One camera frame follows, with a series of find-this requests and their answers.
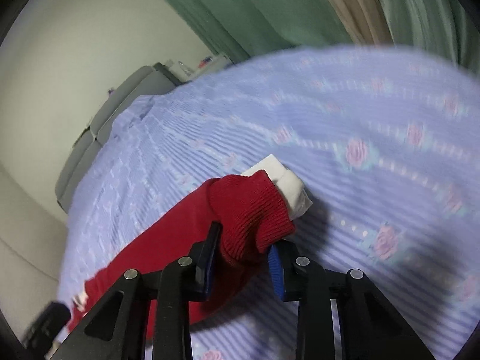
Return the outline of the red Mickey sweater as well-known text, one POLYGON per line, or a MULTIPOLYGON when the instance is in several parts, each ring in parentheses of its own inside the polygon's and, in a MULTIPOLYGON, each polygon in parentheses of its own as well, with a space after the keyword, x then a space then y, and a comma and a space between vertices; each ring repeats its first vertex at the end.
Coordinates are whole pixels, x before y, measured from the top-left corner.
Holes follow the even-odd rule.
POLYGON ((129 268, 142 274, 164 269, 203 242, 210 226, 222 226, 220 265, 211 295, 189 305, 190 323, 207 319, 230 302, 264 267, 269 247, 295 231, 294 219, 312 205, 304 183, 273 155, 241 175, 205 181, 124 247, 76 297, 72 331, 129 268))

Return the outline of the purple floral striped bedsheet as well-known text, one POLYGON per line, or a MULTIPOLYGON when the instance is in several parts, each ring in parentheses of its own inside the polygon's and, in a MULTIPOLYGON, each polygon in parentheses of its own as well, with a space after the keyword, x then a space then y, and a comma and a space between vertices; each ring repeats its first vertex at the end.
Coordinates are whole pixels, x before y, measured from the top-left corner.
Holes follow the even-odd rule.
POLYGON ((299 250, 362 270, 453 359, 479 323, 479 80, 405 48, 295 49, 136 96, 74 194, 58 299, 205 180, 269 155, 312 198, 299 250))

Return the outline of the grey padded headboard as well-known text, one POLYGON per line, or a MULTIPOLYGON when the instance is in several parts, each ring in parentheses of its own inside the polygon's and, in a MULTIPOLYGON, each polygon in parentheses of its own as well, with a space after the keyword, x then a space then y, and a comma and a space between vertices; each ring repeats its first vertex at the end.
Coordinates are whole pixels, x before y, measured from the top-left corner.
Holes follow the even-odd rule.
POLYGON ((163 95, 182 82, 166 66, 156 63, 137 69, 114 89, 97 114, 76 139, 55 185, 55 197, 64 212, 68 212, 73 194, 91 167, 98 152, 106 144, 116 117, 142 95, 163 95))

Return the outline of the white bedside table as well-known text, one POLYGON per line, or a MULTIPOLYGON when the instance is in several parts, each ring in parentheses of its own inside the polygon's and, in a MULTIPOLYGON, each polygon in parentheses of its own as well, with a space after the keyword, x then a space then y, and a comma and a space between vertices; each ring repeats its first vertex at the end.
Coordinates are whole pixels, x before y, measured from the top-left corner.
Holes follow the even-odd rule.
POLYGON ((196 80, 201 76, 219 72, 233 63, 225 53, 218 55, 208 55, 202 59, 197 67, 191 67, 182 61, 173 61, 169 59, 164 63, 166 68, 174 74, 181 82, 196 80))

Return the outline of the green curtain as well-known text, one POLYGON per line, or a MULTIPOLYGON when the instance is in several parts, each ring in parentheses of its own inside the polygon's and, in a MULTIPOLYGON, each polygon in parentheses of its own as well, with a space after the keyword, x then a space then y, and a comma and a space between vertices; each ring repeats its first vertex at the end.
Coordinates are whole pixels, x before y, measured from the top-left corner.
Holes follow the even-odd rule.
MULTIPOLYGON (((166 0, 235 63, 293 47, 356 44, 328 0, 166 0)), ((379 0, 393 37, 479 72, 479 29, 458 0, 379 0)))

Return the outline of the beige sheer curtain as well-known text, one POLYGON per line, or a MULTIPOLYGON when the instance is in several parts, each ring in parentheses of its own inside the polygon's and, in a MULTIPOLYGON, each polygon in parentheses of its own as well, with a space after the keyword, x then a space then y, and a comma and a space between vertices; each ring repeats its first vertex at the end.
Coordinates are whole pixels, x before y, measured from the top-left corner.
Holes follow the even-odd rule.
POLYGON ((387 45, 393 37, 379 0, 328 0, 352 41, 387 45))

